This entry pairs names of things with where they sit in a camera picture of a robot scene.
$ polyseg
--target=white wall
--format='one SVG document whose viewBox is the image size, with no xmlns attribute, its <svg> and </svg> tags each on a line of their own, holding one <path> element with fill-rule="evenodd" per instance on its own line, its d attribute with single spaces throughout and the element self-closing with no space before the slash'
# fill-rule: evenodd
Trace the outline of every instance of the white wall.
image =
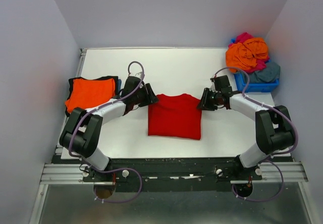
<svg viewBox="0 0 323 224">
<path fill-rule="evenodd" d="M 0 0 L 0 222 L 27 223 L 80 51 L 54 0 Z"/>
<path fill-rule="evenodd" d="M 282 67 L 276 103 L 288 107 L 299 132 L 302 160 L 318 210 L 323 209 L 323 0 L 288 0 L 267 36 Z"/>
<path fill-rule="evenodd" d="M 55 0 L 80 47 L 224 47 L 266 36 L 286 0 Z"/>
</svg>

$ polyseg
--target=white table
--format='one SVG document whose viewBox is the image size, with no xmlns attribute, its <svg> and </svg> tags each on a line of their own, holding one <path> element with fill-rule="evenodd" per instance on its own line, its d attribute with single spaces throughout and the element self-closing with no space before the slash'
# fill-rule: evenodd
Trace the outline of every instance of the white table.
<svg viewBox="0 0 323 224">
<path fill-rule="evenodd" d="M 145 69 L 145 83 L 155 94 L 170 96 L 188 93 L 200 99 L 210 77 L 225 67 L 226 48 L 118 48 L 87 50 L 81 76 L 96 79 L 116 75 L 127 79 L 128 64 L 139 61 Z M 133 65 L 132 72 L 140 72 Z M 227 74 L 233 90 L 233 75 Z M 270 93 L 249 93 L 254 99 L 273 105 Z M 255 123 L 233 110 L 203 111 L 201 140 L 188 140 L 147 135 L 147 107 L 102 126 L 99 148 L 111 158 L 177 158 L 233 157 L 255 142 Z M 62 159 L 71 158 L 66 149 Z"/>
</svg>

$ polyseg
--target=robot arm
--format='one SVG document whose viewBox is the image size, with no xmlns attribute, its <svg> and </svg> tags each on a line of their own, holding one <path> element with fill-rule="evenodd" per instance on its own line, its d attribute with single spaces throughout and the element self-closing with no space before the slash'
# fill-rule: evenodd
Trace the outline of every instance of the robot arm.
<svg viewBox="0 0 323 224">
<path fill-rule="evenodd" d="M 141 74 L 129 76 L 126 80 L 125 87 L 122 89 L 121 96 L 117 95 L 115 98 L 110 99 L 108 102 L 111 104 L 107 106 L 100 107 L 99 105 L 89 109 L 75 108 L 71 112 L 62 131 L 60 144 L 69 149 L 73 132 L 80 120 L 86 113 L 97 109 L 95 112 L 89 114 L 81 125 L 85 127 L 85 130 L 77 130 L 72 151 L 98 170 L 105 170 L 110 159 L 97 147 L 102 125 L 114 118 L 126 115 L 135 105 L 144 107 L 158 102 L 158 98 L 155 96 L 150 84 L 144 84 L 144 82 L 142 82 L 140 87 L 130 97 L 118 101 L 118 99 L 129 94 L 138 86 L 140 77 Z"/>
<path fill-rule="evenodd" d="M 255 104 L 239 91 L 232 91 L 228 76 L 211 78 L 211 88 L 205 88 L 198 105 L 201 110 L 217 110 L 219 106 L 236 110 L 255 121 L 256 143 L 236 156 L 233 172 L 239 174 L 253 169 L 259 162 L 278 150 L 294 144 L 295 136 L 290 124 L 279 114 Z M 274 107 L 290 119 L 286 107 Z"/>
</svg>

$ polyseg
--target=orange cloth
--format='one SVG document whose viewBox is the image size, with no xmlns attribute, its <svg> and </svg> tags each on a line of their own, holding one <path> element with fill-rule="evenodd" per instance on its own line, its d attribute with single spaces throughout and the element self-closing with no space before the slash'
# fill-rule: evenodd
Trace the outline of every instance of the orange cloth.
<svg viewBox="0 0 323 224">
<path fill-rule="evenodd" d="M 106 103 L 115 96 L 115 90 L 114 79 L 74 79 L 71 97 L 65 101 L 67 112 L 71 113 L 76 107 L 87 109 Z"/>
<path fill-rule="evenodd" d="M 246 40 L 244 43 L 232 44 L 226 52 L 226 63 L 228 67 L 237 67 L 243 70 L 250 70 L 256 67 L 257 59 L 267 59 L 268 47 L 264 39 L 255 37 Z"/>
</svg>

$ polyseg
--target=gray floor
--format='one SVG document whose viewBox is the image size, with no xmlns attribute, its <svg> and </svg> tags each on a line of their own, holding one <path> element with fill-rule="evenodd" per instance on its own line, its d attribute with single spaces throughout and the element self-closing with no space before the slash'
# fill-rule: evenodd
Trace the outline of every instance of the gray floor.
<svg viewBox="0 0 323 224">
<path fill-rule="evenodd" d="M 254 188 L 253 198 L 268 197 L 277 184 Z M 117 193 L 115 198 L 129 198 Z M 306 224 L 310 223 L 297 183 L 285 185 L 281 196 L 271 202 L 238 200 L 231 192 L 141 193 L 125 204 L 94 201 L 92 186 L 51 186 L 42 213 L 43 224 L 64 223 L 234 223 Z"/>
</svg>

